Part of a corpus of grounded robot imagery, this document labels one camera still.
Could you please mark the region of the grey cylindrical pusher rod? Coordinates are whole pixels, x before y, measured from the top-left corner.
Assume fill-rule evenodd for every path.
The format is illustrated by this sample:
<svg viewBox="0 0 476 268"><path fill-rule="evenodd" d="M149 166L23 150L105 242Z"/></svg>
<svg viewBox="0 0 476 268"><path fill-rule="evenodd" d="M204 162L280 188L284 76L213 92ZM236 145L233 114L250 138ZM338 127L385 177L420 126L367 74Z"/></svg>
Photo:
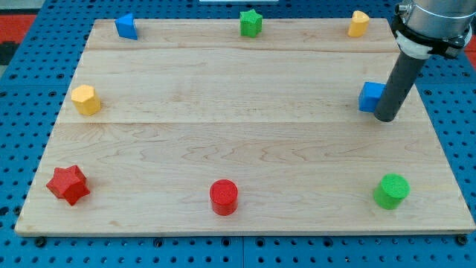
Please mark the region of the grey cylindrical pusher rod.
<svg viewBox="0 0 476 268"><path fill-rule="evenodd" d="M397 116L425 62L404 52L399 54L373 112L376 119L391 122Z"/></svg>

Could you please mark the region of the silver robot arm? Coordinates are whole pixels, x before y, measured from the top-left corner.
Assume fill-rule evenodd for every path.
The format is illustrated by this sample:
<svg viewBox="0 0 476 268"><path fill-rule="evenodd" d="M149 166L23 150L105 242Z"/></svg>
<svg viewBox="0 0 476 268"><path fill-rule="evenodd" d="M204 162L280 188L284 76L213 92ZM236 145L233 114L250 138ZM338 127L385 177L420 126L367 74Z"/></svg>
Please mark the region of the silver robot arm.
<svg viewBox="0 0 476 268"><path fill-rule="evenodd" d="M472 38L475 0L404 0L396 4L391 30L400 54L373 112L392 121L417 75L433 55L456 58Z"/></svg>

